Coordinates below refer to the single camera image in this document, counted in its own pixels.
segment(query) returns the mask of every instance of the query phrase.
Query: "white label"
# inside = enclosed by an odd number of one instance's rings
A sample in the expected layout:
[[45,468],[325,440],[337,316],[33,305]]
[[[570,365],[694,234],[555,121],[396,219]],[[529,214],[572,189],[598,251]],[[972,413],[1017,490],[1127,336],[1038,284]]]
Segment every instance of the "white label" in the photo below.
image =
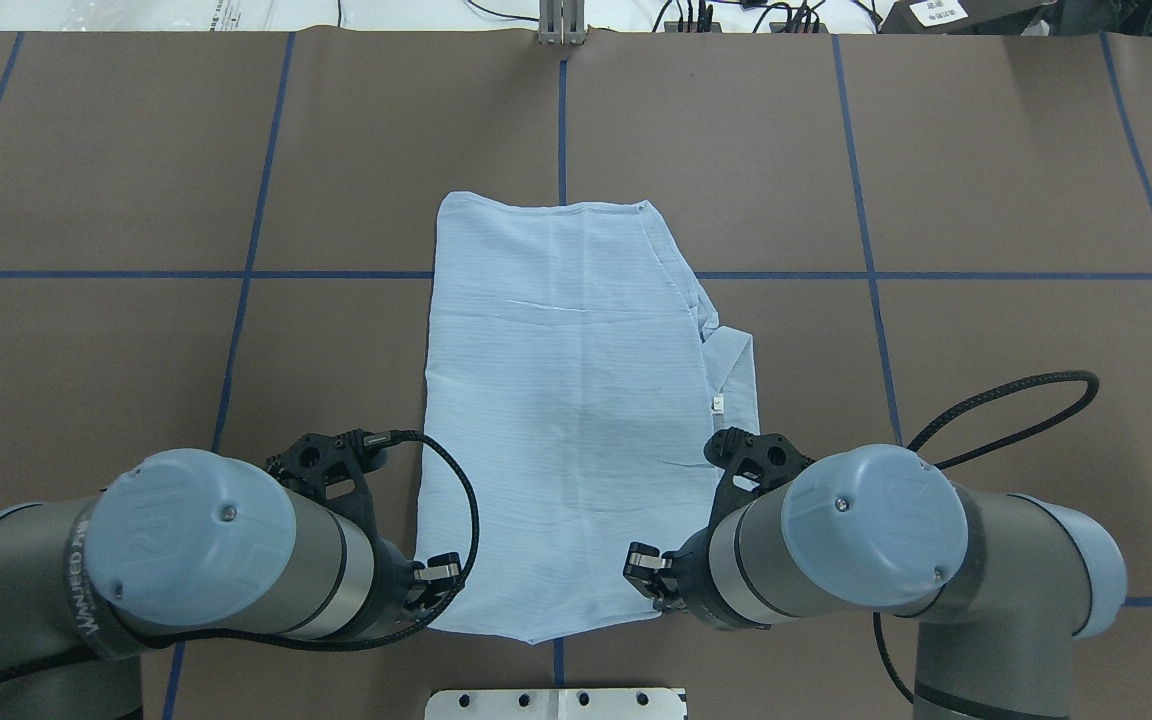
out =
[[958,0],[927,0],[925,3],[910,3],[909,9],[923,26],[941,26],[968,17],[968,12]]
[[215,0],[215,9],[211,13],[210,31],[227,31],[238,29],[242,22],[242,0]]

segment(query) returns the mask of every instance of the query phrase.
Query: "wire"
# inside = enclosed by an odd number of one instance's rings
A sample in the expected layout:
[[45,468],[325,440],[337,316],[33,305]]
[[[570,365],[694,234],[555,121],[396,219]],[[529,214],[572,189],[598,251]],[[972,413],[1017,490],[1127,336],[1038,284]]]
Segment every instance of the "wire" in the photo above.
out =
[[657,22],[652,23],[652,32],[660,26],[660,18],[669,9],[669,5],[676,5],[679,8],[679,32],[682,32],[682,0],[664,0],[664,5],[660,5],[660,12],[657,14]]
[[477,9],[479,9],[479,10],[482,10],[482,12],[488,14],[488,15],[495,15],[495,17],[499,17],[499,18],[526,20],[526,22],[529,22],[529,23],[539,23],[540,22],[540,18],[530,18],[526,15],[510,15],[509,13],[498,13],[495,10],[486,9],[486,8],[484,8],[483,5],[476,3],[475,0],[465,0],[465,1],[467,1],[467,3],[470,3],[470,6],[472,6],[472,8],[477,8]]
[[879,26],[882,25],[882,14],[878,13],[878,3],[874,0],[869,0],[869,6],[866,6],[861,0],[851,0],[851,5],[858,6],[869,15],[869,22],[874,23],[874,32],[878,32]]
[[664,0],[664,5],[660,5],[660,12],[657,14],[657,22],[652,23],[652,32],[657,31],[660,26],[660,18],[664,18],[664,13],[669,9],[669,5],[675,3],[677,0]]
[[[969,411],[977,409],[977,407],[986,406],[990,402],[1000,400],[1001,397],[1007,397],[1013,393],[1055,382],[1086,382],[1087,388],[1083,391],[1082,397],[1074,401],[1073,406],[1061,410],[1060,414],[1052,415],[1051,418],[1043,420],[1043,423],[1030,425],[1030,427],[1023,429],[1018,433],[1010,433],[1008,437],[1000,438],[988,445],[977,447],[975,450],[964,452],[963,455],[956,455],[946,461],[937,462],[937,468],[945,470],[946,468],[961,465],[968,460],[975,460],[982,455],[990,454],[990,452],[1000,450],[1000,448],[1017,444],[1023,441],[1025,438],[1041,433],[1046,429],[1055,427],[1055,425],[1073,418],[1074,415],[1082,414],[1084,407],[1092,404],[1092,401],[1096,400],[1096,393],[1101,388],[1101,379],[1097,378],[1094,373],[1089,373],[1086,370],[1061,370],[1061,372],[1056,373],[1043,373],[1040,376],[1020,378],[1018,381],[1001,384],[1001,386],[978,393],[978,395],[967,397],[963,402],[958,402],[958,404],[950,407],[950,409],[946,410],[945,414],[938,415],[935,419],[929,423],[927,426],[923,429],[918,435],[911,439],[909,445],[905,447],[908,450],[918,452],[920,447],[927,445],[927,441],[929,439],[932,439],[932,435],[941,432],[946,425],[960,418],[961,415],[969,414]],[[879,659],[882,659],[882,669],[887,670],[887,676],[890,679],[892,684],[896,685],[897,691],[905,697],[905,700],[914,703],[914,694],[909,692],[909,687],[905,687],[904,680],[900,679],[900,673],[896,672],[896,666],[892,665],[890,655],[887,653],[887,639],[882,636],[882,615],[879,615],[878,612],[874,612],[874,644],[878,646]]]
[[33,675],[43,670],[54,670],[56,667],[77,665],[88,660],[96,660],[96,652],[92,652],[86,646],[58,652],[55,655],[40,657],[38,660],[13,665],[0,670],[0,684],[9,682],[9,680],[23,679],[25,675]]
[[882,615],[879,615],[878,612],[874,612],[874,644],[878,646],[878,657],[882,659],[882,669],[887,670],[887,676],[892,680],[892,684],[896,685],[897,691],[905,697],[905,700],[909,700],[910,705],[914,705],[914,694],[909,692],[904,680],[900,679],[896,666],[892,665],[892,655],[887,653],[887,638],[882,636]]
[[[429,614],[420,620],[416,620],[415,623],[407,626],[402,630],[397,630],[397,632],[384,635],[381,638],[354,642],[297,641],[280,637],[280,635],[242,632],[242,630],[191,630],[190,632],[157,635],[152,638],[138,637],[137,639],[143,644],[146,644],[147,647],[152,649],[168,647],[170,644],[179,642],[227,638],[271,644],[271,646],[288,650],[305,650],[314,652],[357,652],[387,646],[387,644],[410,638],[422,629],[425,629],[430,623],[433,623],[439,615],[444,614],[444,611],[447,611],[447,606],[450,605],[453,598],[456,597],[462,589],[465,589],[465,582],[468,577],[470,577],[471,570],[473,570],[473,562],[477,556],[479,556],[479,501],[477,501],[477,497],[473,494],[473,486],[471,486],[470,478],[467,477],[465,470],[461,468],[461,464],[458,464],[458,462],[452,456],[450,452],[447,452],[447,448],[444,448],[439,445],[439,442],[434,441],[434,438],[419,432],[419,430],[392,430],[392,432],[393,437],[396,438],[400,444],[420,442],[433,450],[435,455],[442,457],[444,462],[447,462],[448,468],[452,469],[452,472],[455,473],[456,478],[461,482],[461,487],[465,490],[465,499],[468,505],[470,505],[470,553],[468,553],[465,564],[463,564],[461,574],[456,578],[456,583],[452,585],[452,589],[449,589],[447,594],[444,596],[442,600],[438,601],[438,605],[435,605],[433,609],[430,609]],[[8,680],[14,679],[23,679],[25,675],[41,673],[41,670],[54,669],[54,667],[63,667],[66,665],[75,665],[94,659],[96,652],[92,652],[90,647],[75,647],[74,650],[58,653],[58,655],[43,657],[38,660],[22,662],[21,665],[15,665],[8,667],[8,669],[0,670],[0,683],[5,683],[8,682]]]
[[755,23],[755,29],[751,29],[750,33],[758,32],[758,28],[763,26],[763,20],[767,17],[768,13],[772,13],[772,10],[776,8],[785,8],[785,23],[788,26],[794,15],[794,8],[790,8],[789,3],[772,3],[768,5],[767,8],[763,8],[763,15],[759,15],[758,22]]

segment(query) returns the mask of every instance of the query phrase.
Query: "white floor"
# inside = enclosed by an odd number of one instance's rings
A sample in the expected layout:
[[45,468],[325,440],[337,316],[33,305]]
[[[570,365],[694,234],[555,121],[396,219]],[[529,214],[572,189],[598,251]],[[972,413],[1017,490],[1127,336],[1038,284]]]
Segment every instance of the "white floor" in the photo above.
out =
[[[533,17],[538,0],[477,0],[486,8]],[[585,20],[591,26],[621,32],[647,32],[662,0],[586,0]],[[877,0],[886,14],[893,0]],[[872,33],[869,16],[852,0],[826,0],[818,10],[831,32]],[[720,3],[714,20],[725,32],[750,32],[763,9],[742,10]],[[780,10],[768,20],[780,18]],[[0,0],[0,29],[67,29],[67,31],[119,31],[119,29],[302,29],[329,24],[351,29],[495,29],[535,26],[520,20],[494,18],[471,8],[465,0]],[[666,13],[667,20],[676,10]],[[763,23],[760,32],[768,31]]]

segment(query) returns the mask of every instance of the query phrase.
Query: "white metal plate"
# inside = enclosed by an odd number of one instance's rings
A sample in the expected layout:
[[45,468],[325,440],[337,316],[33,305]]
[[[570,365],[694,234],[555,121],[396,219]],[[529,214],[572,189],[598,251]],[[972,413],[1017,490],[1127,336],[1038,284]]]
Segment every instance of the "white metal plate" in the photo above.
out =
[[687,720],[685,698],[677,688],[441,691],[425,720]]

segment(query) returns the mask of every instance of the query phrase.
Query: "cable connector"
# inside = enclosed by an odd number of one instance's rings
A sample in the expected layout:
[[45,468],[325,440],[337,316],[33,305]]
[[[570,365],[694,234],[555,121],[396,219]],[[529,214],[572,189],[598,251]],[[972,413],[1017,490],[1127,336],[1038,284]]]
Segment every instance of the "cable connector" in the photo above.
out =
[[411,437],[412,434],[415,433],[411,430],[385,430],[382,433],[369,433],[362,438],[362,447],[365,447],[366,450],[380,450],[417,439]]

